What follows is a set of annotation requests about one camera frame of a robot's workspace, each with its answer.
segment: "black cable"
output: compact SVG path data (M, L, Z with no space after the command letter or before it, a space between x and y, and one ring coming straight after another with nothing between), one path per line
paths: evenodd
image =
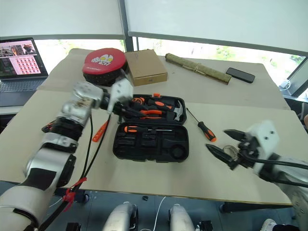
M293 182L293 181L274 179L273 182L279 183L279 184L290 184L290 185L295 185L295 186L300 186L300 187L308 188L308 184L297 183L297 182Z
M90 148L91 148L91 143L92 143L92 137L93 137L93 120L92 120L92 115L90 115L90 124L91 124L91 135L90 135L90 140L89 140L89 144L88 144L88 150L87 150L87 155L86 155L86 160L85 160L85 165L83 167L82 173L81 173L81 177L84 177L84 174L86 172L87 169L87 165L88 165L88 159L89 159L89 154L90 154Z
M94 160L95 160L95 158L96 158L96 156L97 156L97 153L98 153L98 151L100 150L100 147L101 147L101 145L102 145L102 142L103 142L103 140L104 140L104 137L105 137L105 134L106 134L106 131L107 131L109 122L110 122L110 117L111 117L111 114L110 114L109 117L108 117L107 124L106 124L106 129L105 129L105 132L104 132L104 134L103 134L103 137L102 137L102 139L101 139L99 145L97 146L97 149L96 149L96 151L95 151L95 154L94 154L94 156L93 156L93 158L92 158L92 160L91 160L91 162L90 162L90 164L89 164L89 167L88 167L88 169L87 169L87 171L86 171L84 177L86 177L87 174L89 173L89 171L90 171L90 169L91 169L91 167L92 167L92 164L93 164L93 162L94 162Z
M109 117L108 117L105 133L103 134L103 137L102 137L102 139L101 139L101 141L99 143L99 146L97 147L96 152L95 152L95 154L94 154L94 156L93 156L93 158L91 160L91 163L89 164L89 167L87 169L87 164L88 164L88 159L89 159L89 154L90 154L90 146L91 146L92 136L93 136L93 121L92 121L92 116L90 116L91 136L90 136L90 141L89 141L89 145L88 145L88 150L87 150L87 155L86 155L84 169L82 171L82 174L81 174L80 178L86 177L86 175L88 174L88 172L89 172L89 170L90 170L90 168L91 168L91 166L92 166L92 164L93 164L93 162L94 162L94 160L96 158L96 155L97 155L97 153L99 151L99 148L101 147L101 144L103 142L104 136L106 134L106 131L107 131L107 128L108 128L108 124L109 124L109 121L110 121L110 117L111 117L111 115L109 115ZM71 190L71 192L75 192L76 190L78 190L80 188L81 184L74 186L73 189ZM65 207L67 205L68 205L68 202L67 201L63 201L56 208L56 210L44 221L44 223L42 223L42 225L39 228L39 231L45 231L50 226L50 224L60 215L60 213L65 209Z
M247 152L247 150L245 150L245 152L244 152L244 150L241 151L242 157L244 157L245 159L252 161L252 162L269 164L269 165L283 165L283 166L290 166L290 167L298 167L298 168L308 170L308 165L279 161L279 160L263 160L263 159L253 158L253 157L250 157L246 152Z

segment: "black phone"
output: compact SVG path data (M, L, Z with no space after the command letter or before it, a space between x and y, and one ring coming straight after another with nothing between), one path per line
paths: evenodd
M245 81L247 83L252 83L255 80L254 75L244 72L244 71L234 69L232 67L229 67L226 74L231 75L232 77L238 78L239 80Z

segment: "cardboard box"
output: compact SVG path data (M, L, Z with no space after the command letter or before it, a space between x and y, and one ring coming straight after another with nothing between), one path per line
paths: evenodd
M154 50L125 53L135 86L167 81L167 70Z

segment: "screwdriver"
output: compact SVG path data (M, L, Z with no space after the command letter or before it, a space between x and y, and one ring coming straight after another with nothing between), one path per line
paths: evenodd
M144 128L144 127L138 127L138 126L125 126L124 127L124 131L126 133L136 133L136 132L147 132L147 131L172 131L169 129L148 129L148 128Z
M205 134L205 137L207 137L207 139L211 142L215 142L217 140L216 136L214 135L214 133L207 127L204 125L203 121L198 121L198 127L201 128L201 130L203 131L203 133Z
M97 142L100 139L100 137L105 133L106 126L107 126L107 121L97 131L97 133L95 134L95 136L92 139L93 142Z

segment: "screen image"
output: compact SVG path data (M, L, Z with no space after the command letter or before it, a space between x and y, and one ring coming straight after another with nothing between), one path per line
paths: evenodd
M32 40L0 41L0 78L46 72L43 61Z
M37 54L30 40L0 43L0 58L30 54Z

